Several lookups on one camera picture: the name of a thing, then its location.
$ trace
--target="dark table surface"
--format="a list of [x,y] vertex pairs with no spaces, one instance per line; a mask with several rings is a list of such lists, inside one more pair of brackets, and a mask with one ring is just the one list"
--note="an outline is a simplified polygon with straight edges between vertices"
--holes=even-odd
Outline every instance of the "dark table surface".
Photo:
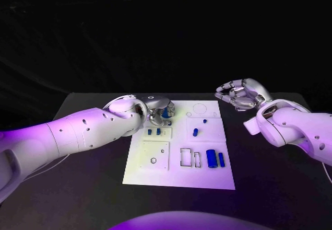
[[[55,119],[103,106],[120,93],[73,93]],[[172,100],[216,100],[213,93],[162,93]],[[307,105],[296,93],[276,93]],[[123,184],[132,137],[73,154],[22,183],[3,202],[2,230],[109,229],[149,213],[191,210],[227,215],[273,229],[332,229],[332,184],[322,164],[292,145],[252,136],[239,113],[220,101],[236,190]]]

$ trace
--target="small hole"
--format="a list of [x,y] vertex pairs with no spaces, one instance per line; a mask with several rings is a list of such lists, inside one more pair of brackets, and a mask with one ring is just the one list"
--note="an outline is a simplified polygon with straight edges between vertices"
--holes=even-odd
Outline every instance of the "small hole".
[[321,150],[325,149],[325,143],[322,143],[322,144],[320,145],[320,149],[321,149]]

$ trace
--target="white board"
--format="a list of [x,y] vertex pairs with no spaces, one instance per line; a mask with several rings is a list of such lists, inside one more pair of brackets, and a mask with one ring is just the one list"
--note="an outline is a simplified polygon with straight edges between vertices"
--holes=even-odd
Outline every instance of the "white board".
[[[148,121],[145,128],[133,135],[123,183],[234,190],[218,101],[172,102],[177,106],[177,115],[169,118],[172,126],[156,127]],[[156,132],[148,135],[148,130],[156,128],[161,128],[164,134],[159,137]],[[200,129],[197,137],[193,136],[194,128]],[[181,166],[182,149],[191,149],[191,167]],[[217,168],[208,167],[207,150],[217,152]],[[224,154],[224,168],[220,167],[220,152]],[[151,162],[154,156],[159,157],[156,157],[156,163]],[[198,157],[201,167],[195,167]]]

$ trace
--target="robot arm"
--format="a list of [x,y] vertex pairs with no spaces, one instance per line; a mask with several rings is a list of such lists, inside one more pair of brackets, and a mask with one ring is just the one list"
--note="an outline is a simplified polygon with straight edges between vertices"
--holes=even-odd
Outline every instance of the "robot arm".
[[87,109],[45,124],[0,132],[0,203],[27,177],[55,159],[133,135],[152,116],[151,110],[158,125],[171,124],[159,114],[167,109],[175,115],[172,101],[162,97],[154,104],[143,101],[128,95],[104,109]]
[[255,79],[231,81],[217,89],[217,98],[231,103],[237,111],[257,108],[257,116],[244,122],[252,135],[263,134],[278,147],[294,144],[309,156],[332,166],[332,115],[311,113],[298,103],[273,100]]

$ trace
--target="robotic hand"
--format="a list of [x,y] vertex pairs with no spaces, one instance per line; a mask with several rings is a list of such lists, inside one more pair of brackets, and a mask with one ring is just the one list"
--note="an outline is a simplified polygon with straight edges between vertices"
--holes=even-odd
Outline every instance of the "robotic hand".
[[257,108],[257,116],[244,126],[252,135],[262,132],[270,144],[299,146],[309,156],[332,166],[332,115],[311,113],[298,103],[273,100],[255,79],[229,82],[217,88],[216,97],[231,103],[237,111]]
[[158,126],[171,125],[162,115],[175,115],[168,98],[149,96],[139,100],[126,95],[103,109],[87,109],[45,124],[0,132],[0,203],[29,175],[60,157],[133,135],[148,118]]

